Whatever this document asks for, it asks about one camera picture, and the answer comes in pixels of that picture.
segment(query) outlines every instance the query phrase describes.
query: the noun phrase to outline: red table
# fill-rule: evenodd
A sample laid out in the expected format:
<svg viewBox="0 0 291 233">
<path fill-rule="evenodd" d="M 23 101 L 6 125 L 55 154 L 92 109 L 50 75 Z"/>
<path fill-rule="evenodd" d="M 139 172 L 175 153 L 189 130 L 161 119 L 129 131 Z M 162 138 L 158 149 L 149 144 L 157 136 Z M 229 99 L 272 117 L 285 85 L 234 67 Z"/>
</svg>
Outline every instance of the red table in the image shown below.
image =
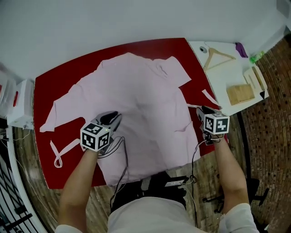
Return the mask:
<svg viewBox="0 0 291 233">
<path fill-rule="evenodd" d="M 199 61 L 184 38 L 140 41 L 115 46 L 87 54 L 62 64 L 37 77 L 35 80 L 33 107 L 35 139 L 48 188 L 63 188 L 67 178 L 83 155 L 81 147 L 74 147 L 62 156 L 62 168 L 56 168 L 54 166 L 55 154 L 50 147 L 50 141 L 52 140 L 58 151 L 61 151 L 75 138 L 80 136 L 80 128 L 85 123 L 83 118 L 78 118 L 57 127 L 55 132 L 41 133 L 40 127 L 45 123 L 54 100 L 66 94 L 72 85 L 82 77 L 96 70 L 102 60 L 110 59 L 127 52 L 150 59 L 167 59 L 170 56 L 174 56 L 192 79 L 181 87 L 187 103 L 217 108 L 201 92 L 206 89 L 214 97 Z M 203 140 L 202 132 L 199 129 L 201 122 L 196 116 L 196 109 L 190 108 L 189 111 L 198 141 L 201 142 Z M 205 155 L 213 150 L 213 146 L 206 146 L 204 143 L 200 146 L 201 155 Z M 97 166 L 92 185 L 99 186 L 105 184 L 102 172 Z"/>
</svg>

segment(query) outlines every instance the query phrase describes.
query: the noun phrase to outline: person's right arm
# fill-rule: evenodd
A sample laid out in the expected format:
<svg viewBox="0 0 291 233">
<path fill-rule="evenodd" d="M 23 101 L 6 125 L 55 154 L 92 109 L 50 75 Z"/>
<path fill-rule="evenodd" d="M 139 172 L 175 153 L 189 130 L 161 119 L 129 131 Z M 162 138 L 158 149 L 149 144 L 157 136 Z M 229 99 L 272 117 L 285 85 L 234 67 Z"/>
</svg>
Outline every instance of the person's right arm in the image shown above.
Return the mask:
<svg viewBox="0 0 291 233">
<path fill-rule="evenodd" d="M 241 203 L 249 203 L 245 175 L 224 138 L 215 142 L 219 179 L 224 193 L 223 213 Z"/>
</svg>

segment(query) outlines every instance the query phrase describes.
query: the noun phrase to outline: black triangle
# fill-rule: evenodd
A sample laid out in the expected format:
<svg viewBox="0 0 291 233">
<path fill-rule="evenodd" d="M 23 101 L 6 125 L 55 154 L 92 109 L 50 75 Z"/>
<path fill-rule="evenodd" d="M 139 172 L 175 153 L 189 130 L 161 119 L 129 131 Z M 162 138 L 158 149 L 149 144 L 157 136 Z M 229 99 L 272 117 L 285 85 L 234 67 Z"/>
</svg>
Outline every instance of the black triangle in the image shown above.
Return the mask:
<svg viewBox="0 0 291 233">
<path fill-rule="evenodd" d="M 262 91 L 262 92 L 260 93 L 260 96 L 264 99 L 264 98 L 265 98 L 265 91 Z"/>
</svg>

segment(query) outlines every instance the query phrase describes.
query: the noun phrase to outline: brick floor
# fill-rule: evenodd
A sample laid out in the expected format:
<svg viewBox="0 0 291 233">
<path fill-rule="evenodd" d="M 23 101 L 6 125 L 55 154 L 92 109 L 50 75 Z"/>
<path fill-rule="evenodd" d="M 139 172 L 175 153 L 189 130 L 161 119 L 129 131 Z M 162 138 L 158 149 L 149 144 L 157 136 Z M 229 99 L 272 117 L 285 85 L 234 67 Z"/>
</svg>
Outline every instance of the brick floor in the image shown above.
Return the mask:
<svg viewBox="0 0 291 233">
<path fill-rule="evenodd" d="M 257 63 L 270 97 L 242 111 L 251 157 L 251 176 L 260 180 L 257 195 L 269 188 L 263 205 L 251 207 L 270 233 L 291 224 L 291 48 L 281 40 Z"/>
</svg>

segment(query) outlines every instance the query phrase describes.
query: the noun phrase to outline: human arm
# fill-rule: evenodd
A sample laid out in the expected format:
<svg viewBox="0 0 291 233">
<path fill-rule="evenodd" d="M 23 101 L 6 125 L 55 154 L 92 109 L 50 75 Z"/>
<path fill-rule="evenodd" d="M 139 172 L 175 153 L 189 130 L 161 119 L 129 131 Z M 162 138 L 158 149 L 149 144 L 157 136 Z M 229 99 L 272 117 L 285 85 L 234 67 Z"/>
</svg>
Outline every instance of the human arm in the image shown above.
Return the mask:
<svg viewBox="0 0 291 233">
<path fill-rule="evenodd" d="M 86 150 L 65 183 L 60 197 L 58 225 L 65 224 L 86 232 L 86 205 L 97 158 L 97 152 Z"/>
<path fill-rule="evenodd" d="M 245 175 L 224 138 L 215 143 L 219 178 L 224 193 L 223 213 L 241 203 L 249 203 Z"/>
</svg>

